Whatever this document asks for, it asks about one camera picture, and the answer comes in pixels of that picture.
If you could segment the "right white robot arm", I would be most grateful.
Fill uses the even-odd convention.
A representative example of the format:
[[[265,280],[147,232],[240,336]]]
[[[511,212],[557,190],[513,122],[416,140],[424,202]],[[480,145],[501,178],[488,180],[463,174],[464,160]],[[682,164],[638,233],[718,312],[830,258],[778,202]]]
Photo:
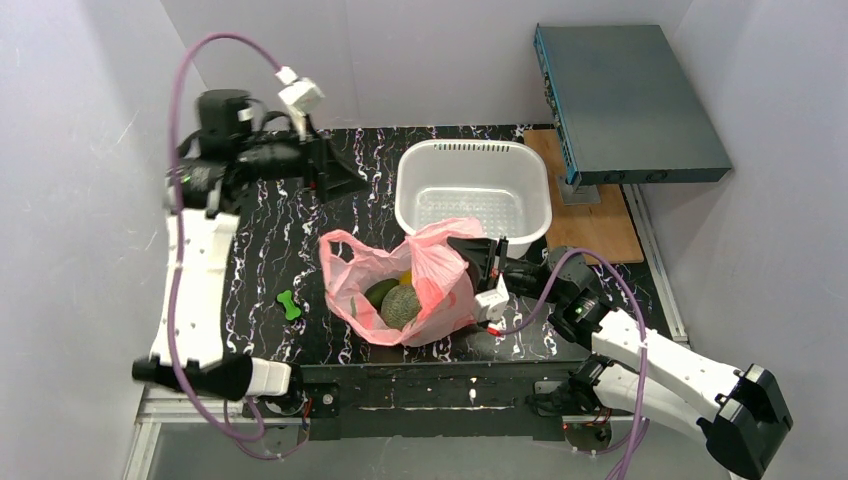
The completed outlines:
[[[744,479],[764,476],[793,420],[775,376],[701,356],[647,328],[636,305],[604,298],[589,251],[559,247],[541,263],[511,259],[505,239],[452,237],[466,262],[475,316],[489,333],[513,295],[552,305],[547,322],[587,358],[561,383],[538,382],[526,402],[541,416],[629,411],[641,430],[660,424],[703,443],[723,468]]]

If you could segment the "fake yellow fruit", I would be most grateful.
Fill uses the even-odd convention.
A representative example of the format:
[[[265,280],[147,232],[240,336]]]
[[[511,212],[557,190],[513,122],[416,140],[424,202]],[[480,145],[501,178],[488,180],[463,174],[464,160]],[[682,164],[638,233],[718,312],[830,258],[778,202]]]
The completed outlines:
[[[411,286],[413,284],[413,275],[411,270],[402,273],[398,279],[401,286]]]

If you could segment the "fake green avocado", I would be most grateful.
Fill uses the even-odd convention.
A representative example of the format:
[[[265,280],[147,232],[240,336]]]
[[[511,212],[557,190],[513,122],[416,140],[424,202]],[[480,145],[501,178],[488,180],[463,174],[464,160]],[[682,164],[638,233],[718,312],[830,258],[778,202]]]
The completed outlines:
[[[388,278],[381,280],[370,288],[368,288],[364,296],[369,304],[377,311],[382,308],[385,297],[388,293],[400,284],[397,278]]]

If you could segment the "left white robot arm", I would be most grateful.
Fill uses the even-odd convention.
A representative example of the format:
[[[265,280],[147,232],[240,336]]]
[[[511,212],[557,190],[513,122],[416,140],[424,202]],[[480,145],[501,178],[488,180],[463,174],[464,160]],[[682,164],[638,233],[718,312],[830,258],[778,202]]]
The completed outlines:
[[[327,203],[367,184],[316,131],[307,107],[286,100],[256,120],[258,103],[239,89],[196,100],[199,128],[176,147],[166,175],[166,293],[150,352],[132,364],[137,382],[181,391],[183,374],[196,393],[226,400],[301,393],[298,367],[224,349],[223,288],[244,197],[260,182],[294,179]]]

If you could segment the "green fake melon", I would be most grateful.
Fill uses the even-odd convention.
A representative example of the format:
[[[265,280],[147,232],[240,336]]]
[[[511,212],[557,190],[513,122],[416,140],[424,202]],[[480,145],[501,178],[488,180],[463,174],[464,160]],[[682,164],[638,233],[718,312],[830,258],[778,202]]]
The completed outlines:
[[[380,315],[389,328],[403,330],[417,318],[420,311],[421,305],[414,287],[398,285],[385,297]]]

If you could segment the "pink plastic bag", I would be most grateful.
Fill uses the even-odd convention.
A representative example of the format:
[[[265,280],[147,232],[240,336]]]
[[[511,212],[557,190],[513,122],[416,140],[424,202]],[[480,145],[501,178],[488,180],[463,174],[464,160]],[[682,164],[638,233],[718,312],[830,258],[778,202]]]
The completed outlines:
[[[417,347],[475,323],[468,263],[448,245],[450,237],[481,238],[476,218],[452,218],[409,235],[394,250],[372,248],[351,233],[334,230],[319,239],[325,302],[363,340],[373,345]],[[420,310],[403,329],[391,328],[366,298],[380,281],[411,273]]]

